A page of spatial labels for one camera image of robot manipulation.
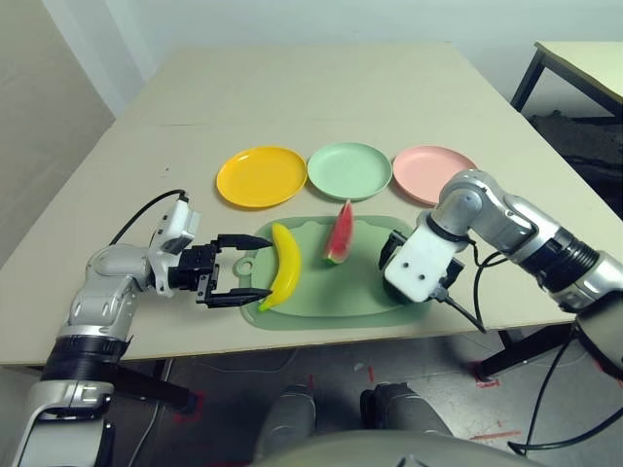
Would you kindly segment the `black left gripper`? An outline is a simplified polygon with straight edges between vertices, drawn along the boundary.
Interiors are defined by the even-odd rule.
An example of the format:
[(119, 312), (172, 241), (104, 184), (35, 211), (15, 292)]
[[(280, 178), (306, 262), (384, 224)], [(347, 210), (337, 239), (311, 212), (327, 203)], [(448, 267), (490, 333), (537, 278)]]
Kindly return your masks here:
[(210, 308), (242, 306), (267, 298), (272, 291), (260, 288), (236, 288), (214, 293), (219, 266), (216, 255), (223, 248), (254, 251), (271, 247), (272, 242), (250, 234), (218, 234), (216, 240), (184, 249), (178, 264), (169, 268), (169, 287), (196, 293), (196, 302)]

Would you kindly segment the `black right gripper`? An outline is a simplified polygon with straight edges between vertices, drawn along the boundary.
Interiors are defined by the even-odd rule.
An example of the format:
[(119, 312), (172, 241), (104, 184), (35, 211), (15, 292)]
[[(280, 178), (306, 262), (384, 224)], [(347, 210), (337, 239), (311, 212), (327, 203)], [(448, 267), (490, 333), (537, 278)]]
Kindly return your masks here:
[(447, 289), (463, 271), (463, 263), (455, 258), (461, 246), (433, 231), (413, 231), (409, 237), (392, 231), (382, 248), (379, 269), (399, 292)]

